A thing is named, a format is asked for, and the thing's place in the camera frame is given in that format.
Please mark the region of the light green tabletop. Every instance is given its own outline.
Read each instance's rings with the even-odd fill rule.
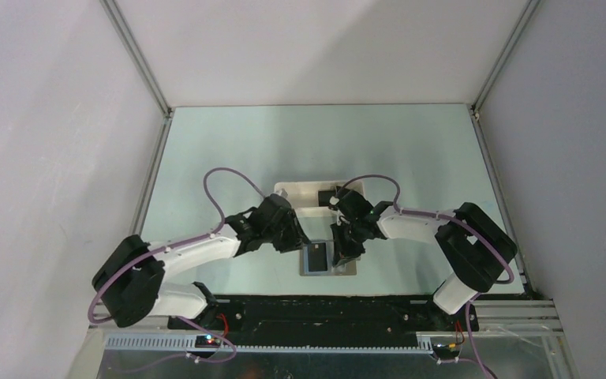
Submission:
[[[213,167],[235,168],[265,193],[276,182],[342,180],[385,174],[402,188],[401,206],[452,209],[480,205],[503,226],[480,146],[465,105],[335,105],[188,107],[175,111],[142,232],[146,241],[198,235],[219,217],[202,178]],[[257,206],[259,196],[239,177],[218,172],[210,190],[227,215]],[[375,204],[393,185],[365,182]],[[330,237],[330,219],[302,220],[310,238]],[[431,294],[451,273],[438,246],[368,241],[356,276],[299,276],[298,252],[271,247],[213,261],[175,281],[200,281],[216,294]],[[517,272],[514,262],[511,266]],[[492,293],[522,293],[519,280]]]

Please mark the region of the gray wall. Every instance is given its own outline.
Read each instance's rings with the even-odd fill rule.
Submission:
[[[64,377],[162,122],[97,0],[0,0],[0,378]]]
[[[606,377],[606,2],[544,2],[481,124],[531,275]]]

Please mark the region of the wall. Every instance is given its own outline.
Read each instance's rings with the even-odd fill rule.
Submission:
[[[0,378],[65,376],[161,122],[98,1],[0,1]]]
[[[119,3],[188,106],[472,103],[526,0]]]
[[[606,2],[544,2],[481,124],[530,273],[606,377]]]

